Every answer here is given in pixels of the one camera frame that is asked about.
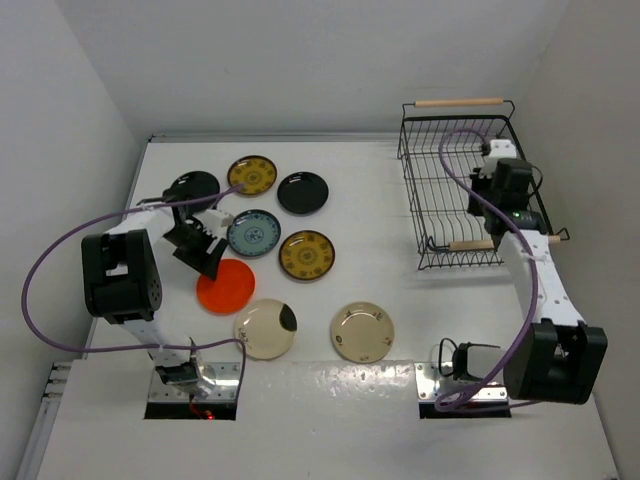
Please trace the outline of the orange plate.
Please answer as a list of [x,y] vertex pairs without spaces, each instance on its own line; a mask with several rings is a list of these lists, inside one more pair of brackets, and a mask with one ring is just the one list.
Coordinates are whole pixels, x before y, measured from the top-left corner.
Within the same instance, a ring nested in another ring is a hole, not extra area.
[[230,315],[242,310],[256,287],[252,269],[237,259],[223,259],[215,280],[201,275],[196,284],[200,305],[215,315]]

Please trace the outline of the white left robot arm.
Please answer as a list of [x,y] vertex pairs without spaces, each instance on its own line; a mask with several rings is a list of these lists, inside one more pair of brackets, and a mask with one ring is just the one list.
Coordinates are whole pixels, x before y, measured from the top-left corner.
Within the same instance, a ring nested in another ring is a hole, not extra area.
[[194,341],[159,313],[163,289],[153,248],[168,241],[176,259],[215,280],[233,219],[217,209],[219,193],[217,182],[174,185],[164,191],[161,207],[147,206],[81,242],[88,312],[144,345],[163,384],[197,398],[212,392],[213,377]]

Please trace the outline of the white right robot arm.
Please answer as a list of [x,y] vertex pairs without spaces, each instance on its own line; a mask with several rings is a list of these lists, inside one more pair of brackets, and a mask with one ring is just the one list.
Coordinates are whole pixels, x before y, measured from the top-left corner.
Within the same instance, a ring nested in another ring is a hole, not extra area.
[[550,237],[529,210],[532,165],[519,158],[487,161],[468,192],[506,265],[524,315],[515,340],[482,379],[500,376],[510,398],[582,405],[590,397],[608,339],[568,297],[550,254]]

